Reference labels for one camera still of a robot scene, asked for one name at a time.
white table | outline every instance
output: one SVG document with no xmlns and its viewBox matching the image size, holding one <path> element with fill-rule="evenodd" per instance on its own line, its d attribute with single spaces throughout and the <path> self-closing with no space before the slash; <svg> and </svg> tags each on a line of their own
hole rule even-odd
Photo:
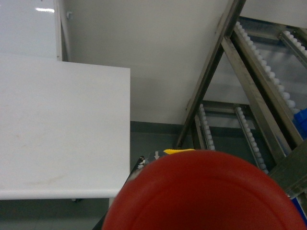
<svg viewBox="0 0 307 230">
<path fill-rule="evenodd" d="M 115 197 L 129 172 L 129 69 L 0 55 L 0 199 Z"/>
</svg>

red container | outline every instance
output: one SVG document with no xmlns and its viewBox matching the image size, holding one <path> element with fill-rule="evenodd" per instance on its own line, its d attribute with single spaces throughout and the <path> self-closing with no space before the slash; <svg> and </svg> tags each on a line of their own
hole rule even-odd
<svg viewBox="0 0 307 230">
<path fill-rule="evenodd" d="M 265 173 L 229 154 L 165 156 L 126 183 L 103 230 L 306 230 Z"/>
</svg>

white roller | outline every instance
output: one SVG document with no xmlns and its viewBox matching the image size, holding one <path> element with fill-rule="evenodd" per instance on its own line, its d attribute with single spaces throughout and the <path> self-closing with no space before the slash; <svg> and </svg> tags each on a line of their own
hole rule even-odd
<svg viewBox="0 0 307 230">
<path fill-rule="evenodd" d="M 257 159 L 258 160 L 258 162 L 261 164 L 261 163 L 264 163 L 264 159 L 263 158 L 258 158 Z"/>
<path fill-rule="evenodd" d="M 284 92 L 284 86 L 283 85 L 277 85 L 278 92 Z"/>
<path fill-rule="evenodd" d="M 292 111 L 293 114 L 297 114 L 297 113 L 299 113 L 301 110 L 300 110 L 300 109 L 297 109 L 297 108 L 293 108 L 293 109 L 291 109 L 291 111 Z"/>
<path fill-rule="evenodd" d="M 273 79 L 272 79 L 272 82 L 273 82 L 274 85 L 277 86 L 277 85 L 279 85 L 280 80 L 279 80 L 278 78 L 273 78 Z"/>
<path fill-rule="evenodd" d="M 266 60 L 262 60 L 262 61 L 261 61 L 261 65 L 262 65 L 263 67 L 265 67 L 265 66 L 267 65 L 267 61 L 266 61 Z"/>
<path fill-rule="evenodd" d="M 256 155 L 256 157 L 258 157 L 258 158 L 262 157 L 262 156 L 261 156 L 261 153 L 260 153 L 259 151 L 255 151 L 255 155 Z"/>
<path fill-rule="evenodd" d="M 271 71 L 271 67 L 270 66 L 266 66 L 264 67 L 264 70 L 266 73 L 269 73 Z"/>
<path fill-rule="evenodd" d="M 266 166 L 265 164 L 260 164 L 260 168 L 261 168 L 261 169 L 266 169 L 267 166 Z"/>
<path fill-rule="evenodd" d="M 269 72 L 268 75 L 269 75 L 270 79 L 275 78 L 275 73 L 274 72 Z"/>
<path fill-rule="evenodd" d="M 287 105 L 288 105 L 288 107 L 289 107 L 290 109 L 295 108 L 295 102 L 294 102 L 294 101 L 292 101 L 292 100 L 287 100 L 286 103 L 287 103 Z"/>
<path fill-rule="evenodd" d="M 257 55 L 257 59 L 258 59 L 258 61 L 262 61 L 263 60 L 263 57 L 259 54 L 259 55 Z"/>
<path fill-rule="evenodd" d="M 255 54 L 256 56 L 258 56 L 258 55 L 260 54 L 260 51 L 257 50 L 257 49 L 255 49 L 255 50 L 254 50 L 254 54 Z"/>
<path fill-rule="evenodd" d="M 283 92 L 283 98 L 285 100 L 289 100 L 290 99 L 290 94 L 288 92 Z"/>
<path fill-rule="evenodd" d="M 289 36 L 291 33 L 289 31 L 284 31 L 283 32 L 285 35 Z"/>
<path fill-rule="evenodd" d="M 299 50 L 302 51 L 302 52 L 303 52 L 305 49 L 306 49 L 305 46 L 299 47 Z"/>
</svg>

